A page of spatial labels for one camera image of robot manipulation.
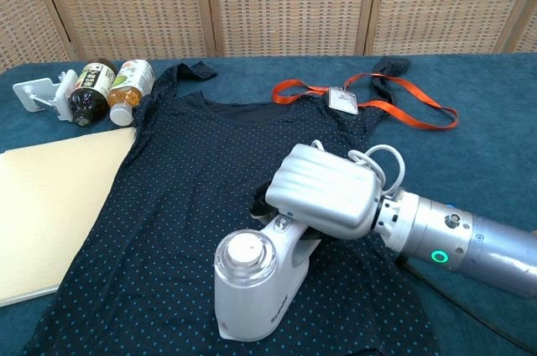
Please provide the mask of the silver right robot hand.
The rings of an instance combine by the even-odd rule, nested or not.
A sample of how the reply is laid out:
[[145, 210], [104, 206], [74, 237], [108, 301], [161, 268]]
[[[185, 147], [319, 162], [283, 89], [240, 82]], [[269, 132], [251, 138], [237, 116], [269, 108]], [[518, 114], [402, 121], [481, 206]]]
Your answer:
[[264, 224], [281, 214], [333, 238], [359, 239], [374, 225], [384, 184], [380, 166], [362, 152], [343, 158], [297, 144], [255, 191], [250, 213]]

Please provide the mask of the white handheld garment steamer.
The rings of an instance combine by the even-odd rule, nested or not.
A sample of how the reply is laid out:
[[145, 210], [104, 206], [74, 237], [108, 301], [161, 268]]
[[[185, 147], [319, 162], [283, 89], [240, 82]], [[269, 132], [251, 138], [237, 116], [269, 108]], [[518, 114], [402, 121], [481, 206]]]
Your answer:
[[303, 239], [307, 228], [278, 215], [261, 230], [237, 230], [218, 244], [214, 309], [221, 338], [255, 342], [277, 328], [321, 242]]

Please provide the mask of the navy polka dot shirt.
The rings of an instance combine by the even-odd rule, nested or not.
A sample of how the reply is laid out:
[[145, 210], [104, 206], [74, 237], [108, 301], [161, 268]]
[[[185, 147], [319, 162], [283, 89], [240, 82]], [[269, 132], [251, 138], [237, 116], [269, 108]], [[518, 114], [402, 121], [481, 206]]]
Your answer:
[[383, 117], [305, 96], [289, 105], [179, 95], [177, 65], [136, 113], [136, 140], [21, 356], [440, 356], [430, 320], [382, 240], [327, 239], [282, 322], [254, 342], [219, 336], [216, 246], [252, 228], [253, 193], [298, 144], [365, 149]]

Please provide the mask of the clear ID badge holder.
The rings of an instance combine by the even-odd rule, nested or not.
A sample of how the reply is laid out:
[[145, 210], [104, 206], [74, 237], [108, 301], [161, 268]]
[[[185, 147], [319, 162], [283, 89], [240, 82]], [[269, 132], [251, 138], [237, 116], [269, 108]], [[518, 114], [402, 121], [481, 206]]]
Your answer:
[[357, 99], [354, 93], [340, 87], [330, 87], [328, 91], [328, 106], [333, 110], [353, 115], [358, 114]]

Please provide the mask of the woven folding screen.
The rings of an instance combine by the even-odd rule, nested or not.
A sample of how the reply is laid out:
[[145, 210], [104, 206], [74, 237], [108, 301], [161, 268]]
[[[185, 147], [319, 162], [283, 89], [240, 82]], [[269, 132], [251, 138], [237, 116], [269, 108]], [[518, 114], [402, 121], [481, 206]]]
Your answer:
[[537, 0], [0, 0], [0, 72], [104, 57], [537, 52]]

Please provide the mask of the amber tea bottle green label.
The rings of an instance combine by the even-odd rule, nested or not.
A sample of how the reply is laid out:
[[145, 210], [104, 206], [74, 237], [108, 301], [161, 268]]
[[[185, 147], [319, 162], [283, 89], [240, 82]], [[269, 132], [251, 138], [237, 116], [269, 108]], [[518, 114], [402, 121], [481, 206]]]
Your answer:
[[154, 81], [154, 70], [148, 61], [124, 62], [107, 96], [112, 122], [120, 127], [129, 126], [133, 122], [133, 109], [153, 90]]

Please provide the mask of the dark tea bottle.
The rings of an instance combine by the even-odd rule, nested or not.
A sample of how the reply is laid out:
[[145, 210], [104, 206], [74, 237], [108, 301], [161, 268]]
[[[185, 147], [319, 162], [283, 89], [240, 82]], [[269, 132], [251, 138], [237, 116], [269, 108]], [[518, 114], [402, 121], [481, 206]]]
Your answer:
[[68, 98], [73, 123], [87, 127], [105, 118], [108, 94], [116, 76], [115, 65], [103, 58], [90, 60], [84, 66]]

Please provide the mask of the cream folder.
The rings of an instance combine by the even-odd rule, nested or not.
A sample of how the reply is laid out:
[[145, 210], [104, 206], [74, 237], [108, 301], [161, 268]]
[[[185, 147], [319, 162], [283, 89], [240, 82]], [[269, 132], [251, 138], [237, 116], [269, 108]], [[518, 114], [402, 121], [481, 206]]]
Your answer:
[[134, 139], [120, 128], [0, 154], [0, 307], [58, 289]]

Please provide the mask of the white plastic bracket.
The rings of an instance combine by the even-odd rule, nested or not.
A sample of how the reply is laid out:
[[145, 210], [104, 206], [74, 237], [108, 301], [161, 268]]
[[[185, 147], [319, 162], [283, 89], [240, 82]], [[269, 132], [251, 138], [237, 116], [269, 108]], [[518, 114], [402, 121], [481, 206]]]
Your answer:
[[78, 75], [75, 71], [68, 70], [62, 72], [59, 79], [59, 83], [54, 83], [49, 78], [19, 82], [13, 85], [13, 92], [28, 112], [50, 110], [60, 121], [72, 123], [73, 115], [68, 99], [75, 88]]

